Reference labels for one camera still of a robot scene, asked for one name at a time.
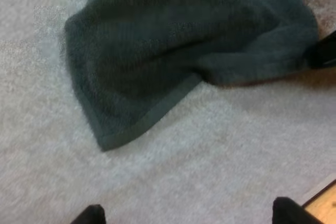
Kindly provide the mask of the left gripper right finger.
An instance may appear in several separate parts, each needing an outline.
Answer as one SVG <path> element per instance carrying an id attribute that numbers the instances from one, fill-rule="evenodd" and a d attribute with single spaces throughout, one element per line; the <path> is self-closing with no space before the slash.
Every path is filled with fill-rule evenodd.
<path id="1" fill-rule="evenodd" d="M 288 197 L 277 197 L 272 206 L 272 224 L 323 224 Z"/>

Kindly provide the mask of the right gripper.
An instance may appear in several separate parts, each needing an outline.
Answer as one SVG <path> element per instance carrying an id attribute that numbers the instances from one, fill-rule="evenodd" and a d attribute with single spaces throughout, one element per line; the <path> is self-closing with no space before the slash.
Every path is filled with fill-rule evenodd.
<path id="1" fill-rule="evenodd" d="M 308 49 L 307 59 L 311 69 L 335 67 L 336 32 L 332 32 Z"/>

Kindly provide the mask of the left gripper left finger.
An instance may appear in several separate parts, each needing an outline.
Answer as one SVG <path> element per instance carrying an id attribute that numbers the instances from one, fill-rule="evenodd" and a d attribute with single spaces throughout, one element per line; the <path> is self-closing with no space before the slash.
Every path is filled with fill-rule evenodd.
<path id="1" fill-rule="evenodd" d="M 99 204 L 89 205 L 71 224 L 106 224 L 104 208 Z"/>

